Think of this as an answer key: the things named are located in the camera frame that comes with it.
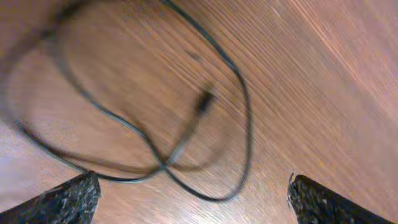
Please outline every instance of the table surface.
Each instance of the table surface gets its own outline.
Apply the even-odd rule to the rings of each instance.
[[[101,181],[93,223],[296,223],[286,201],[293,171],[398,222],[397,1],[176,3],[214,35],[248,81],[255,126],[251,175],[228,203],[199,200],[165,174],[141,184]],[[63,2],[0,4],[4,57]],[[14,115],[94,170],[136,177],[155,166],[138,136],[73,91],[45,46],[25,55],[7,79]],[[175,170],[215,196],[239,179],[245,133],[237,81],[170,9],[155,0],[95,4],[62,28],[61,46],[84,86],[139,121],[165,155],[202,88],[214,83],[217,100]],[[0,124],[1,211],[78,174],[7,123]]]

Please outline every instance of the black cable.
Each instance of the black cable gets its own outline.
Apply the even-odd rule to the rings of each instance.
[[[182,182],[170,169],[169,166],[172,166],[179,156],[181,155],[184,146],[186,142],[190,139],[192,136],[200,118],[206,113],[207,108],[211,104],[213,100],[213,94],[212,92],[206,90],[204,92],[203,98],[201,99],[200,103],[197,106],[196,114],[194,115],[192,121],[188,125],[188,128],[184,131],[182,134],[181,138],[179,139],[177,145],[175,146],[171,156],[167,161],[163,161],[160,154],[159,150],[157,147],[154,145],[152,140],[149,138],[149,136],[140,128],[137,126],[129,123],[122,117],[114,114],[110,110],[106,109],[104,106],[99,104],[94,97],[90,95],[78,82],[76,77],[74,76],[73,72],[71,71],[70,67],[68,66],[67,61],[63,57],[62,51],[58,47],[58,42],[57,42],[57,29],[62,23],[66,22],[69,20],[72,16],[74,16],[81,8],[89,5],[89,3],[92,3],[94,1],[92,0],[79,0],[75,1],[73,3],[70,3],[66,8],[60,11],[55,16],[55,26],[51,27],[50,29],[45,30],[43,33],[45,34],[45,39],[49,40],[49,53],[53,58],[53,61],[58,65],[61,74],[63,77],[74,87],[74,89],[87,101],[89,101],[95,108],[100,110],[103,114],[105,114],[107,117],[117,121],[121,125],[127,127],[131,131],[137,133],[140,138],[142,138],[148,147],[151,149],[154,157],[157,159],[159,163],[159,167],[157,169],[154,169],[152,172],[149,174],[146,174],[140,178],[135,178],[135,179],[128,179],[128,178],[122,178],[122,177],[114,177],[106,174],[100,174],[97,173],[97,176],[100,179],[104,180],[110,180],[110,181],[115,181],[115,182],[124,182],[124,183],[136,183],[140,182],[142,180],[146,180],[148,178],[153,177],[154,175],[158,174],[160,171],[165,171],[169,177],[176,182],[181,188],[185,189],[187,192],[191,193],[194,196],[197,196],[198,198],[201,198],[203,200],[211,201],[211,202],[223,202],[232,199],[234,196],[236,196],[243,188],[243,185],[249,175],[249,170],[251,166],[251,158],[252,158],[252,111],[251,111],[251,101],[250,101],[250,96],[248,92],[248,88],[246,86],[246,82],[244,81],[243,76],[240,74],[237,66],[235,63],[231,60],[231,58],[227,55],[227,53],[221,48],[221,46],[217,43],[217,41],[212,38],[212,36],[207,33],[207,31],[202,28],[199,23],[194,20],[189,14],[187,14],[185,11],[183,11],[180,7],[178,7],[176,4],[174,4],[170,0],[160,0],[162,3],[164,3],[166,6],[174,10],[177,14],[182,16],[189,24],[191,24],[207,41],[209,44],[211,44],[218,55],[221,57],[222,61],[228,66],[228,68],[235,74],[237,79],[239,80],[239,83],[241,85],[241,89],[244,95],[244,100],[245,100],[245,108],[246,108],[246,161],[243,169],[243,174],[241,177],[241,180],[239,181],[238,185],[235,186],[235,188],[228,193],[224,197],[210,197],[207,196],[203,193],[200,193],[199,191],[193,189],[192,187],[188,186],[184,182]],[[62,161],[64,164],[73,167],[75,169],[78,169],[80,171],[86,172],[88,169],[79,166],[75,163],[72,163],[68,160],[63,159],[58,153],[56,153],[51,146],[46,144],[45,142],[41,141],[39,138],[37,138],[34,134],[32,134],[29,130],[27,130],[21,121],[15,120],[14,121],[18,129],[28,138],[30,139],[33,143],[38,145],[43,151],[45,151],[47,154],[51,155],[52,157]]]

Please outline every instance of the cable connector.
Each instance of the cable connector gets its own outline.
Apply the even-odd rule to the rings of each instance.
[[[210,107],[211,103],[213,102],[215,96],[213,94],[213,85],[209,85],[205,91],[202,93],[201,98],[198,101],[196,111],[199,114],[204,114],[207,112],[207,109]]]

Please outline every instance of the wood grain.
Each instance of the wood grain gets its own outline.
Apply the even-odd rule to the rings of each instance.
[[[286,202],[293,170],[398,222],[396,1],[176,3],[215,36],[249,82],[255,147],[248,184],[236,200],[212,204],[164,174],[137,185],[101,182],[95,223],[296,223]],[[62,2],[30,4],[1,1],[1,56]],[[87,89],[145,126],[164,154],[200,90],[215,82],[217,101],[178,175],[215,195],[238,180],[242,96],[230,71],[180,17],[155,0],[102,2],[62,34],[62,48]],[[44,42],[20,62],[7,90],[36,133],[83,157],[82,164],[130,177],[155,165],[136,135],[105,119],[63,80]],[[1,211],[77,175],[4,122],[0,133]]]

